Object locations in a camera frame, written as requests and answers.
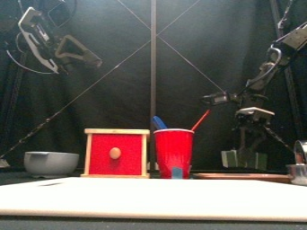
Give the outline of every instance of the wooden board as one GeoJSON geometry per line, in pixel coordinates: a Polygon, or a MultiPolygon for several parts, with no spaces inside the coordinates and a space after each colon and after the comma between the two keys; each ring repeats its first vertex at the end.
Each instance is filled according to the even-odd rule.
{"type": "Polygon", "coordinates": [[[257,180],[290,183],[288,175],[264,173],[196,173],[193,177],[202,180],[257,180]]]}
{"type": "Polygon", "coordinates": [[[65,178],[0,187],[0,215],[307,222],[293,196],[266,181],[65,178]]]}

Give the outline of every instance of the gray bowl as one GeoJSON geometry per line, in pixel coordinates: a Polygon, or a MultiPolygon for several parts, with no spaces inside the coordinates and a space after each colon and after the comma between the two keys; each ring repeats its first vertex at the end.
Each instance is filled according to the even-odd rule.
{"type": "Polygon", "coordinates": [[[25,152],[24,167],[32,177],[65,177],[77,168],[78,155],[57,152],[25,152]]]}
{"type": "Polygon", "coordinates": [[[286,168],[290,183],[307,186],[307,164],[288,164],[286,168]]]}

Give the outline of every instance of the metal pole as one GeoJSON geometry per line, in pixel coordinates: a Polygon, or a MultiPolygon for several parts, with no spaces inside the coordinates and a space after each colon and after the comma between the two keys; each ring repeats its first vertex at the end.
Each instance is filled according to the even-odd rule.
{"type": "MultiPolygon", "coordinates": [[[[270,3],[270,10],[273,14],[273,22],[274,22],[274,29],[276,29],[276,35],[277,38],[280,38],[284,35],[282,30],[277,27],[277,23],[280,21],[280,13],[277,9],[277,1],[269,0],[270,3]]],[[[288,87],[288,93],[289,93],[289,103],[290,103],[290,112],[293,117],[293,127],[296,131],[297,139],[302,138],[302,131],[301,131],[301,116],[300,116],[300,109],[298,104],[296,100],[296,93],[294,93],[294,87],[293,87],[293,81],[292,81],[292,73],[289,67],[284,70],[284,76],[285,76],[285,82],[288,87]]]]}
{"type": "Polygon", "coordinates": [[[154,170],[156,165],[156,148],[154,148],[154,127],[150,118],[156,115],[156,34],[157,34],[157,2],[150,0],[150,95],[149,95],[149,170],[154,170]]]}

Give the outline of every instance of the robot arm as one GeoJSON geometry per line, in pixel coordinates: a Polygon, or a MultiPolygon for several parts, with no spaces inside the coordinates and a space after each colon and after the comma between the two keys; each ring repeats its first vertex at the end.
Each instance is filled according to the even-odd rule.
{"type": "Polygon", "coordinates": [[[226,92],[209,94],[201,98],[201,101],[210,106],[236,102],[240,108],[261,107],[265,100],[265,87],[272,77],[289,65],[305,44],[307,22],[272,42],[266,51],[266,61],[260,66],[260,73],[246,81],[242,90],[233,94],[226,92]]]}
{"type": "Polygon", "coordinates": [[[266,51],[266,61],[260,66],[260,73],[246,81],[238,93],[213,93],[201,98],[202,102],[210,106],[225,102],[234,102],[238,105],[234,114],[237,125],[233,131],[240,136],[240,146],[237,150],[221,151],[221,160],[225,167],[265,169],[265,155],[256,153],[256,148],[265,140],[266,134],[289,149],[288,145],[266,127],[274,113],[262,110],[261,107],[266,100],[265,87],[270,79],[289,65],[305,44],[307,22],[273,41],[266,51]]]}
{"type": "Polygon", "coordinates": [[[34,57],[56,74],[58,70],[66,72],[65,64],[69,63],[69,58],[82,61],[86,66],[100,67],[100,58],[70,35],[60,38],[42,13],[32,7],[24,13],[17,26],[34,57]]]}

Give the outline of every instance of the blue pen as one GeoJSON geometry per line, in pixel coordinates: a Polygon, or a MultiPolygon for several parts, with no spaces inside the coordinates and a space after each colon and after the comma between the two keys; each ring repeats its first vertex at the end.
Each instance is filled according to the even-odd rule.
{"type": "Polygon", "coordinates": [[[157,116],[153,116],[152,123],[153,123],[156,129],[166,129],[164,122],[161,121],[161,119],[157,116]]]}

